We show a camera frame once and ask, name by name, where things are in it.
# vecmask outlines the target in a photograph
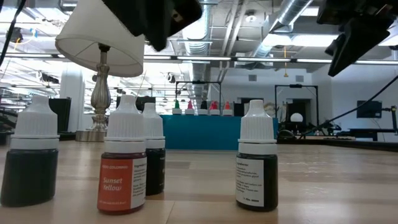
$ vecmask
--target white sphere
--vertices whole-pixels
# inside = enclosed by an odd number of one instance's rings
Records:
[[[291,122],[303,122],[303,116],[299,113],[294,113],[290,117]]]

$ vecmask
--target white column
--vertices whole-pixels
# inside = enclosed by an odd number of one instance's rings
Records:
[[[72,99],[69,113],[68,131],[80,129],[84,113],[85,79],[80,66],[72,62],[64,62],[61,77],[60,98]]]

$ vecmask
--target product label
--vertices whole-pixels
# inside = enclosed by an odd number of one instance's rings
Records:
[[[264,161],[236,158],[236,200],[264,206]]]
[[[147,159],[102,159],[97,207],[121,211],[145,202]]]

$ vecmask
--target lamp stand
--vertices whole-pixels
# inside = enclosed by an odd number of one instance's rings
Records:
[[[101,59],[97,64],[97,81],[91,94],[91,105],[95,109],[95,115],[92,117],[93,125],[87,130],[77,131],[76,141],[103,142],[108,128],[105,112],[111,105],[111,94],[107,81],[109,66],[106,64],[106,57],[110,47],[103,44],[98,44],[98,47],[101,51]]]

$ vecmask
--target black cable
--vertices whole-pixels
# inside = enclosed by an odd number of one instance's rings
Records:
[[[335,120],[337,120],[337,119],[339,119],[339,118],[341,118],[341,117],[346,116],[347,114],[350,114],[350,113],[352,113],[352,112],[358,110],[359,108],[361,108],[361,107],[362,107],[363,105],[365,105],[366,103],[369,103],[370,101],[372,101],[373,99],[375,99],[376,97],[378,97],[382,92],[384,92],[384,90],[386,90],[389,86],[391,86],[397,79],[398,79],[398,75],[397,75],[396,77],[394,77],[385,87],[383,87],[380,91],[378,91],[374,96],[372,96],[370,99],[368,99],[368,100],[367,100],[366,102],[364,102],[363,104],[361,104],[361,105],[357,106],[356,108],[354,108],[354,109],[352,109],[352,110],[349,110],[349,111],[347,111],[347,112],[345,112],[345,113],[343,113],[343,114],[341,114],[341,115],[339,115],[339,116],[337,116],[337,117],[335,117],[335,118],[333,118],[333,119],[326,120],[324,123],[318,125],[317,127],[311,129],[310,131],[307,131],[306,133],[303,133],[303,134],[300,136],[299,139],[302,139],[306,134],[309,134],[309,133],[311,133],[311,132],[313,132],[313,131],[316,131],[316,130],[322,128],[325,124],[328,124],[328,123],[330,123],[330,122],[333,122],[333,121],[335,121]]]
[[[15,23],[17,22],[17,17],[19,16],[19,13],[23,10],[25,6],[26,0],[22,0],[21,3],[18,6],[17,11],[15,12],[14,19],[11,21],[10,28],[8,29],[6,41],[4,42],[4,47],[2,48],[1,56],[0,56],[0,66],[2,65],[2,62],[4,61],[4,58],[6,57],[8,45],[10,44],[12,32],[14,31]]]

